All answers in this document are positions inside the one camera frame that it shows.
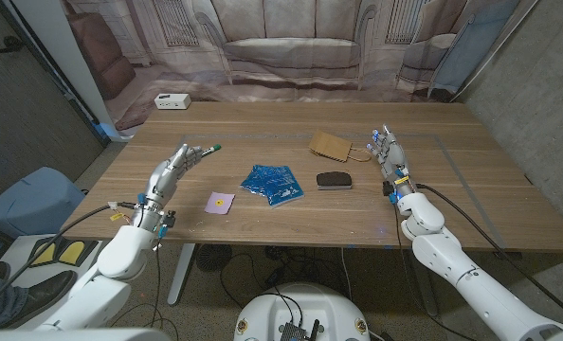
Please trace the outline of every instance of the black cable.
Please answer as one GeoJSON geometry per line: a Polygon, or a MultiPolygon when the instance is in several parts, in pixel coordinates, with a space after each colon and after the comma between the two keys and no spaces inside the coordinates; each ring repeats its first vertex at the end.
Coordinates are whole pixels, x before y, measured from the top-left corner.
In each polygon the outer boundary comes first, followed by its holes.
{"type": "Polygon", "coordinates": [[[259,280],[256,278],[256,272],[254,270],[254,259],[252,258],[252,256],[250,256],[247,253],[240,253],[237,254],[233,257],[231,257],[230,260],[228,260],[228,263],[223,267],[223,269],[221,270],[220,274],[219,274],[219,279],[221,281],[221,285],[223,286],[223,290],[225,290],[225,293],[227,293],[227,296],[229,296],[229,298],[231,298],[231,300],[233,302],[235,302],[235,304],[237,304],[238,307],[240,307],[240,309],[243,309],[244,306],[237,300],[235,299],[235,297],[233,297],[233,295],[228,291],[227,287],[225,286],[225,282],[223,281],[223,273],[225,272],[225,269],[227,269],[228,265],[231,264],[231,261],[237,257],[240,256],[247,256],[248,258],[250,258],[250,263],[252,264],[252,277],[254,278],[254,280],[256,280],[256,283],[259,285],[259,287],[264,290],[265,288],[261,285],[261,283],[259,282],[259,280]]]}
{"type": "MultiPolygon", "coordinates": [[[[291,250],[284,250],[284,254],[285,256],[288,258],[288,260],[290,261],[294,261],[294,262],[301,262],[301,263],[310,263],[311,261],[313,262],[320,262],[325,268],[326,270],[328,270],[331,274],[333,274],[333,276],[336,278],[336,281],[339,283],[339,288],[342,288],[345,290],[344,296],[345,297],[349,297],[349,287],[347,286],[347,281],[345,280],[345,273],[344,270],[342,269],[342,267],[331,261],[331,260],[324,260],[324,259],[320,259],[320,258],[311,258],[310,256],[302,256],[302,255],[291,255],[289,253],[289,251],[291,250]],[[298,258],[300,257],[304,257],[304,260],[298,260],[298,258]],[[328,264],[332,264],[335,266],[335,269],[331,269],[328,264]]],[[[296,278],[303,278],[301,275],[298,275],[290,266],[289,266],[289,262],[284,262],[283,260],[280,260],[283,264],[284,264],[284,268],[288,268],[290,269],[290,271],[293,273],[293,275],[296,278]]]]}
{"type": "Polygon", "coordinates": [[[276,293],[262,293],[258,296],[265,296],[265,295],[273,295],[273,296],[279,296],[281,298],[288,298],[289,300],[291,300],[292,302],[294,302],[294,304],[297,305],[297,307],[299,308],[299,312],[300,312],[300,322],[299,322],[299,328],[302,326],[302,309],[300,308],[300,305],[297,303],[297,301],[295,301],[292,297],[288,297],[286,295],[282,295],[282,294],[276,294],[276,293]]]}
{"type": "Polygon", "coordinates": [[[129,312],[133,311],[133,310],[136,309],[136,308],[140,308],[140,307],[142,307],[142,306],[153,307],[154,309],[157,310],[157,313],[159,314],[159,318],[160,318],[160,319],[162,318],[161,312],[157,309],[157,307],[155,307],[155,305],[153,305],[153,304],[151,304],[151,303],[140,303],[140,304],[137,304],[136,306],[134,306],[134,307],[128,309],[127,312],[123,313],[120,317],[118,317],[115,321],[113,321],[113,323],[111,324],[111,327],[114,327],[114,326],[115,326],[125,315],[127,315],[129,312]]]}
{"type": "Polygon", "coordinates": [[[21,266],[21,268],[14,274],[12,275],[8,280],[6,280],[6,282],[1,286],[0,288],[0,296],[6,291],[6,289],[8,289],[8,287],[10,287],[10,285],[17,279],[19,278],[23,272],[25,272],[25,270],[27,270],[29,268],[29,266],[35,261],[37,260],[40,256],[42,256],[42,254],[47,250],[47,248],[58,241],[58,239],[66,232],[68,231],[71,227],[75,226],[76,224],[81,223],[82,221],[84,221],[85,219],[104,211],[105,209],[109,209],[109,206],[102,206],[99,207],[93,211],[90,211],[84,215],[82,215],[80,218],[76,219],[73,223],[68,224],[67,226],[61,228],[61,230],[54,235],[54,237],[52,237],[52,239],[45,243],[44,246],[37,252],[35,252],[35,254],[33,255],[33,257],[31,257],[30,259],[27,260],[27,262],[21,266]]]}
{"type": "Polygon", "coordinates": [[[412,296],[412,299],[414,300],[414,305],[416,305],[416,307],[418,307],[418,309],[423,312],[425,315],[427,315],[431,321],[435,322],[438,326],[444,328],[445,330],[452,332],[455,335],[458,335],[460,337],[462,337],[465,340],[469,340],[469,341],[476,341],[475,339],[472,339],[469,336],[463,335],[459,332],[456,332],[450,328],[448,328],[447,326],[445,326],[442,322],[436,320],[435,318],[433,318],[433,316],[431,316],[430,314],[427,313],[427,311],[425,310],[425,308],[423,308],[421,306],[421,304],[419,303],[418,299],[416,298],[416,295],[414,294],[414,292],[412,291],[412,285],[410,284],[410,280],[409,280],[409,275],[408,275],[408,266],[406,265],[406,257],[404,256],[404,249],[402,247],[402,239],[399,237],[399,218],[397,216],[397,206],[393,205],[393,212],[395,212],[395,230],[397,232],[397,243],[399,244],[399,253],[402,255],[402,262],[404,263],[404,273],[406,275],[406,283],[408,284],[408,288],[410,291],[410,295],[412,296]]]}
{"type": "Polygon", "coordinates": [[[140,221],[138,221],[138,227],[142,224],[142,217],[145,215],[145,205],[140,204],[140,221]]]}
{"type": "MultiPolygon", "coordinates": [[[[165,318],[165,317],[160,317],[160,318],[158,318],[155,322],[157,322],[157,321],[161,321],[161,322],[162,322],[161,328],[159,328],[159,329],[162,330],[162,331],[163,331],[163,322],[170,322],[170,324],[174,327],[174,333],[176,334],[176,341],[179,340],[179,338],[178,338],[178,329],[176,328],[176,325],[174,324],[174,322],[172,322],[169,318],[165,318]]],[[[144,325],[144,326],[142,326],[142,327],[143,327],[143,328],[144,328],[144,327],[147,327],[147,326],[149,326],[149,324],[150,324],[150,323],[147,323],[146,325],[144,325]]]]}
{"type": "Polygon", "coordinates": [[[288,310],[290,311],[290,324],[294,326],[294,314],[292,314],[292,309],[290,309],[290,305],[285,300],[285,298],[282,297],[282,293],[280,293],[278,286],[274,285],[273,287],[275,288],[275,291],[278,292],[278,294],[280,295],[281,299],[283,300],[283,303],[285,303],[285,306],[288,307],[288,310]]]}
{"type": "Polygon", "coordinates": [[[151,328],[155,323],[155,314],[157,313],[157,303],[159,302],[159,287],[161,286],[161,266],[159,265],[159,244],[161,243],[161,238],[157,239],[157,245],[155,246],[155,259],[157,260],[157,290],[155,290],[155,304],[153,309],[153,318],[151,320],[151,328]]]}
{"type": "Polygon", "coordinates": [[[465,217],[465,219],[470,222],[473,227],[475,227],[475,229],[478,230],[478,232],[480,232],[480,234],[492,245],[494,246],[495,249],[497,249],[497,251],[505,258],[505,260],[509,261],[509,263],[516,268],[516,270],[518,270],[524,277],[526,277],[528,280],[530,280],[531,283],[533,283],[535,285],[536,288],[538,288],[538,290],[540,290],[543,294],[545,294],[548,298],[550,298],[553,302],[555,302],[555,304],[557,304],[560,308],[563,309],[563,302],[557,298],[554,294],[552,294],[549,290],[547,290],[547,288],[545,288],[542,284],[540,284],[536,279],[534,279],[532,276],[526,274],[523,270],[521,270],[521,268],[515,264],[510,258],[509,256],[500,248],[500,246],[498,244],[496,244],[492,238],[490,238],[482,229],[481,227],[473,220],[471,219],[471,217],[469,217],[468,214],[466,214],[460,207],[458,207],[456,204],[454,204],[450,199],[448,199],[447,197],[445,197],[441,192],[439,192],[437,189],[435,188],[431,188],[427,185],[423,185],[423,184],[416,184],[416,188],[421,188],[421,189],[427,189],[430,190],[431,192],[433,192],[434,194],[436,194],[437,196],[439,196],[440,198],[444,199],[445,202],[449,203],[452,207],[454,207],[454,209],[456,209],[459,213],[461,213],[461,215],[463,215],[465,217]]]}

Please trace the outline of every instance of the small sticker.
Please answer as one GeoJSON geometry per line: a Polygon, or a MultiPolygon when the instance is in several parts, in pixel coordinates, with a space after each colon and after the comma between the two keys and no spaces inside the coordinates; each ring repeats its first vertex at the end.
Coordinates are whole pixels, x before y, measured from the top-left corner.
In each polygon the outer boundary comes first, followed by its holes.
{"type": "Polygon", "coordinates": [[[118,213],[118,214],[112,215],[112,216],[110,217],[110,219],[111,219],[111,222],[114,222],[114,221],[116,221],[117,219],[119,219],[119,218],[121,218],[121,217],[123,217],[123,213],[118,213]]]}
{"type": "Polygon", "coordinates": [[[406,180],[408,180],[408,177],[407,177],[407,176],[404,176],[403,178],[397,179],[397,180],[395,180],[395,181],[393,181],[393,182],[395,183],[395,185],[399,185],[399,184],[405,182],[406,180]]]}

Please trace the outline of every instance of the white box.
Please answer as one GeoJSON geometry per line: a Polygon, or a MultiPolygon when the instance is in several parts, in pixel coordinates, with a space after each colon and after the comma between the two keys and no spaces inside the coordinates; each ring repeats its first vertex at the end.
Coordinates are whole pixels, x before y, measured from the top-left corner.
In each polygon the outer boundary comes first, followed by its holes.
{"type": "Polygon", "coordinates": [[[189,94],[159,94],[154,101],[157,109],[187,109],[191,104],[189,94]]]}

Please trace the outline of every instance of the yellow pad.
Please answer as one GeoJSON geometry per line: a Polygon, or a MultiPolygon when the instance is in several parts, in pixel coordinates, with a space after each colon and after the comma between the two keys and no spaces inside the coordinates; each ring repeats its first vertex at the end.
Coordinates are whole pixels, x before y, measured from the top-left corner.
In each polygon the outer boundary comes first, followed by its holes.
{"type": "MultiPolygon", "coordinates": [[[[39,245],[39,247],[37,248],[37,250],[35,250],[35,253],[38,253],[45,244],[43,245],[39,245]]],[[[37,260],[35,260],[31,265],[39,265],[45,262],[49,262],[49,261],[53,261],[54,260],[54,250],[56,250],[56,245],[55,244],[51,244],[47,250],[40,256],[37,258],[37,260]]]]}
{"type": "Polygon", "coordinates": [[[69,264],[75,264],[77,259],[82,254],[83,249],[85,248],[84,242],[73,242],[70,244],[58,257],[58,261],[64,261],[69,264]]]}

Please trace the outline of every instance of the white robotic arm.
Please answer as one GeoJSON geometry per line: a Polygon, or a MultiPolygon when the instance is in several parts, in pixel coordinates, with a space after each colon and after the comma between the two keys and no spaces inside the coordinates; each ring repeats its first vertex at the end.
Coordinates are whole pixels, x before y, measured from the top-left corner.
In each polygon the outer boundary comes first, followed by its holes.
{"type": "Polygon", "coordinates": [[[172,227],[174,212],[162,211],[176,192],[176,182],[202,158],[200,147],[183,145],[159,164],[139,195],[133,225],[122,226],[100,252],[97,262],[75,283],[68,301],[38,331],[97,328],[119,312],[130,295],[132,279],[144,270],[155,231],[172,227]]]}
{"type": "Polygon", "coordinates": [[[452,284],[500,340],[543,341],[563,332],[563,324],[532,311],[463,252],[444,226],[444,215],[417,192],[394,134],[386,126],[383,132],[373,132],[368,149],[382,166],[385,194],[408,216],[402,231],[412,241],[416,259],[452,284]]]}

